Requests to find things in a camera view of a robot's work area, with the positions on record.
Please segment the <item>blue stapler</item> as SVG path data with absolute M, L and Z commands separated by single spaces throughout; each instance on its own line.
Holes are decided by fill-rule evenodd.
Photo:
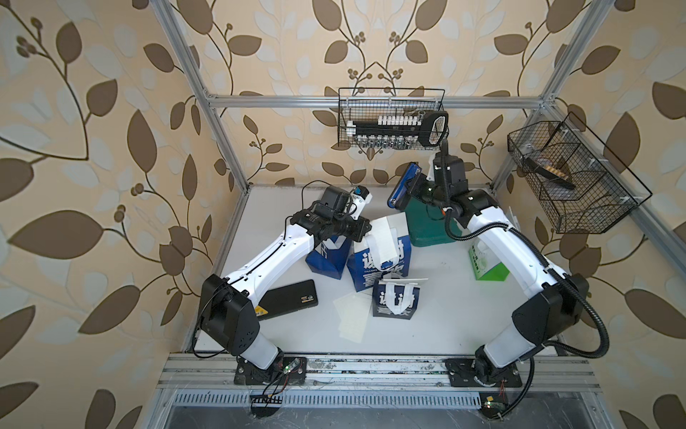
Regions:
M 409 183 L 414 180 L 414 177 L 421 173 L 422 168 L 415 162 L 409 163 L 400 175 L 398 184 L 393 189 L 387 200 L 387 206 L 391 209 L 403 211 L 406 209 L 411 195 L 409 191 Z

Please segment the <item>white receipt paper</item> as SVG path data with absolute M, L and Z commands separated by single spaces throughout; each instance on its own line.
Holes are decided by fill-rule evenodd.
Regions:
M 409 232 L 404 213 L 391 214 L 371 221 L 371 231 L 366 234 L 367 248 L 373 266 L 388 271 L 406 262 Z

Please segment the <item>large blue white tote bag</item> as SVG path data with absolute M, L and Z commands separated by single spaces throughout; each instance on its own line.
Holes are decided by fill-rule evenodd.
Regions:
M 412 245 L 405 213 L 370 222 L 371 231 L 354 242 L 347 268 L 355 290 L 365 291 L 387 273 L 408 277 Z

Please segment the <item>small blue white bag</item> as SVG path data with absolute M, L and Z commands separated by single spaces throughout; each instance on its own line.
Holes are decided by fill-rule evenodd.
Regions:
M 426 278 L 380 279 L 373 286 L 373 317 L 410 320 L 418 309 Z

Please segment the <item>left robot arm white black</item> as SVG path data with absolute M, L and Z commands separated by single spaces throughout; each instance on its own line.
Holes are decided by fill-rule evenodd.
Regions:
M 283 352 L 260 333 L 255 313 L 264 295 L 291 266 L 336 236 L 362 241 L 371 221 L 362 216 L 372 201 L 364 186 L 329 186 L 318 200 L 284 220 L 282 233 L 242 268 L 210 275 L 202 285 L 197 327 L 221 352 L 242 358 L 271 375 L 283 368 Z

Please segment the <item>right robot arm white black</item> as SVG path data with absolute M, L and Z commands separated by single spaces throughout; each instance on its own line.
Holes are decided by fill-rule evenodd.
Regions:
M 432 177 L 412 163 L 400 189 L 410 198 L 437 207 L 444 214 L 446 234 L 453 240 L 484 243 L 513 275 L 526 300 L 495 339 L 475 353 L 474 368 L 486 377 L 514 362 L 534 356 L 550 346 L 554 337 L 576 325 L 588 284 L 580 275 L 544 257 L 507 219 L 495 198 L 482 189 L 470 189 L 459 157 L 440 156 L 432 164 Z

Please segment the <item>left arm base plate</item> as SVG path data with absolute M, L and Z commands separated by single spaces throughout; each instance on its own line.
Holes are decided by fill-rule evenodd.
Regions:
M 306 357 L 278 355 L 267 369 L 258 368 L 244 357 L 238 357 L 237 364 L 233 382 L 241 386 L 268 386 L 271 382 L 302 385 L 307 377 Z

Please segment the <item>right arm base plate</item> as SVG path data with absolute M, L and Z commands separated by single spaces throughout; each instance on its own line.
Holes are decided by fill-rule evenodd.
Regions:
M 523 386 L 516 364 L 496 368 L 485 357 L 452 357 L 444 361 L 452 387 L 519 388 Z

